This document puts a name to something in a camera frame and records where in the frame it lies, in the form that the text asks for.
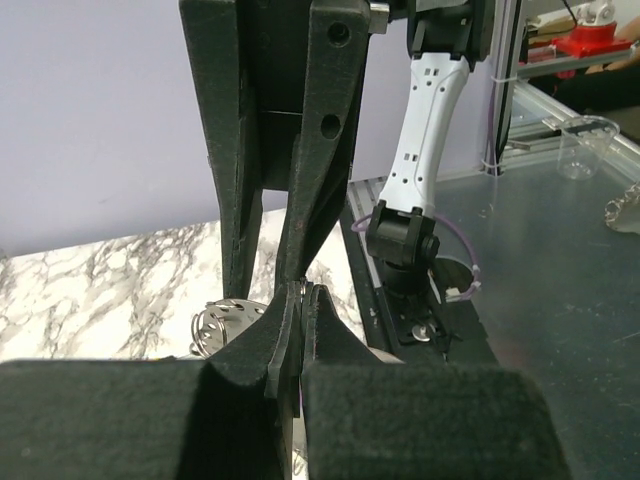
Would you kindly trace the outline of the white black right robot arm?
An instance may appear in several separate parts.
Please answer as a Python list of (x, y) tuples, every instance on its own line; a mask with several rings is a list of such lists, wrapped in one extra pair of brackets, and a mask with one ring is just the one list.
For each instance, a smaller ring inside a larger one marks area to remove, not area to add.
[(408, 293), (438, 248), (435, 182), (454, 109), (490, 50), (491, 1), (183, 1), (221, 219), (224, 294), (248, 295), (266, 190), (288, 203), (275, 282), (302, 278), (336, 224), (355, 155), (369, 42), (407, 23), (409, 99), (366, 248)]

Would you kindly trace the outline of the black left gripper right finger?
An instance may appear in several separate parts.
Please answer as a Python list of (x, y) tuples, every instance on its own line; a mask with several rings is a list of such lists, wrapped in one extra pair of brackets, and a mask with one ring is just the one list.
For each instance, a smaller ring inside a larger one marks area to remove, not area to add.
[(385, 363), (306, 295), (302, 371), (313, 479), (564, 479), (568, 464), (537, 385), (495, 366)]

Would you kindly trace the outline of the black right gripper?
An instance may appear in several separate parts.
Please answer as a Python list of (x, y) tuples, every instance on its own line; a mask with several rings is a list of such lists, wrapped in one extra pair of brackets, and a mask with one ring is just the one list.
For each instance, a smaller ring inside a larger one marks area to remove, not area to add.
[(260, 157), (264, 187), (289, 189), (277, 286), (306, 274), (343, 209), (370, 7), (181, 1), (179, 10), (219, 204), (223, 294), (246, 299), (263, 213)]

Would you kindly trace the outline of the red white background device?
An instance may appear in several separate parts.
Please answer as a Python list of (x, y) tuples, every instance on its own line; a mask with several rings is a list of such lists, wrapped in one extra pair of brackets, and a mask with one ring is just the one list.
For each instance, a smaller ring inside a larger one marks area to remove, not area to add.
[(526, 20), (519, 66), (530, 75), (607, 68), (639, 60), (639, 37), (622, 35), (613, 1), (563, 1), (557, 12)]

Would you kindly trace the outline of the aluminium frame post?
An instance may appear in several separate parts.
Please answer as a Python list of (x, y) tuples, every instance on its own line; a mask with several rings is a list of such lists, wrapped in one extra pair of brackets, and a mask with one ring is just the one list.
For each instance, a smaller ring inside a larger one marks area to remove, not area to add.
[(487, 172), (493, 176), (501, 174), (500, 159), (506, 147), (511, 124), (514, 87), (517, 80), (523, 32), (526, 24), (525, 2), (506, 0), (496, 2), (494, 36), (491, 59), (492, 119), (490, 142), (491, 153), (487, 157)]

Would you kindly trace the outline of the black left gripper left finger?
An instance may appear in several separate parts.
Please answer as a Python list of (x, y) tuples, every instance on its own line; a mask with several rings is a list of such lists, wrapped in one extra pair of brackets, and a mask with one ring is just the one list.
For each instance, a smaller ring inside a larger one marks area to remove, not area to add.
[(288, 479), (303, 288), (205, 360), (1, 366), (5, 479)]

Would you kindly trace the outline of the clear plastic cup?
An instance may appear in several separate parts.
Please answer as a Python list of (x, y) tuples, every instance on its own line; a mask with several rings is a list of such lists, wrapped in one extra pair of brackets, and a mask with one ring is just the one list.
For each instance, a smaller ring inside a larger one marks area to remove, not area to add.
[(600, 168), (609, 147), (620, 133), (617, 123), (596, 115), (569, 118), (561, 133), (557, 172), (569, 180), (588, 180)]

